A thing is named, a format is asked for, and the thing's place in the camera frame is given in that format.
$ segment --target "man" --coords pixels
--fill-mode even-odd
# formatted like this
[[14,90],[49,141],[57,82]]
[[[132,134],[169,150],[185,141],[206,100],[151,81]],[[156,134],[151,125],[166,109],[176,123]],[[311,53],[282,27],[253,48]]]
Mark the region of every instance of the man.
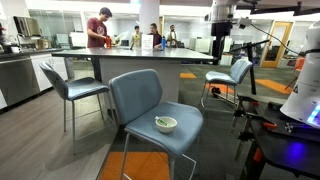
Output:
[[[103,7],[100,9],[98,18],[94,17],[88,20],[88,48],[104,47],[107,38],[107,27],[103,24],[103,22],[106,22],[110,17],[112,17],[110,9]],[[97,81],[102,82],[99,59],[93,58],[91,62],[93,66],[94,78]]]
[[140,27],[139,26],[135,26],[134,27],[135,33],[132,35],[132,46],[134,47],[139,47],[140,46]]
[[170,32],[167,33],[166,40],[169,47],[178,47],[177,34],[174,31],[174,25],[170,26]]

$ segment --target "trash can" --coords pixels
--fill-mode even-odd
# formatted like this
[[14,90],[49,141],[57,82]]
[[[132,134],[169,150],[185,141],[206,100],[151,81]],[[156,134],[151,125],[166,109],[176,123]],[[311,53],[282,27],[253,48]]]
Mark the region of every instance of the trash can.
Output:
[[72,58],[64,58],[64,63],[66,65],[68,79],[74,78],[74,67]]

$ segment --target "cable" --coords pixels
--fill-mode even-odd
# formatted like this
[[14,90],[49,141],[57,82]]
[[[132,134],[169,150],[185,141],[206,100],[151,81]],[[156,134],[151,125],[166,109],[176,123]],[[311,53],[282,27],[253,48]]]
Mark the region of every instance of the cable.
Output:
[[261,32],[263,32],[263,33],[265,33],[265,34],[268,34],[269,36],[271,36],[271,37],[275,38],[276,40],[278,40],[278,41],[282,44],[282,46],[283,46],[283,47],[285,47],[288,51],[291,51],[291,52],[296,53],[296,54],[298,54],[298,55],[300,54],[300,53],[298,53],[298,52],[296,52],[296,51],[293,51],[293,50],[289,49],[285,44],[283,44],[283,43],[280,41],[280,39],[278,39],[278,38],[276,38],[276,37],[272,36],[271,34],[269,34],[269,33],[265,32],[264,30],[262,30],[262,29],[260,29],[260,28],[256,27],[256,26],[255,26],[255,25],[253,25],[253,24],[251,24],[251,26],[253,26],[253,27],[254,27],[254,28],[256,28],[257,30],[259,30],[259,31],[261,31]]

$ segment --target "dark shirt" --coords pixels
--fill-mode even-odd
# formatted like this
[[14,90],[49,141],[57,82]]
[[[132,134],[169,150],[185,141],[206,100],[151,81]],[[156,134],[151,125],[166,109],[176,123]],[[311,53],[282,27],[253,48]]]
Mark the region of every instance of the dark shirt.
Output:
[[[100,34],[102,36],[107,35],[107,27],[97,18],[90,18],[88,20],[87,29],[91,29],[94,33]],[[104,43],[104,39],[88,36],[88,48],[104,47]]]
[[161,44],[162,37],[161,37],[160,34],[152,34],[152,33],[150,33],[148,35],[153,35],[153,47],[155,45]]

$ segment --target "white bowl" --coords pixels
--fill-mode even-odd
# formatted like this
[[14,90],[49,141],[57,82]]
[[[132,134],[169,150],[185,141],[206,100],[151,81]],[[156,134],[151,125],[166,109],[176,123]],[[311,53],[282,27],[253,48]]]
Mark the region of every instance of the white bowl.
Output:
[[156,124],[160,132],[171,133],[174,130],[174,128],[177,126],[177,121],[172,117],[161,116],[161,117],[156,117]]

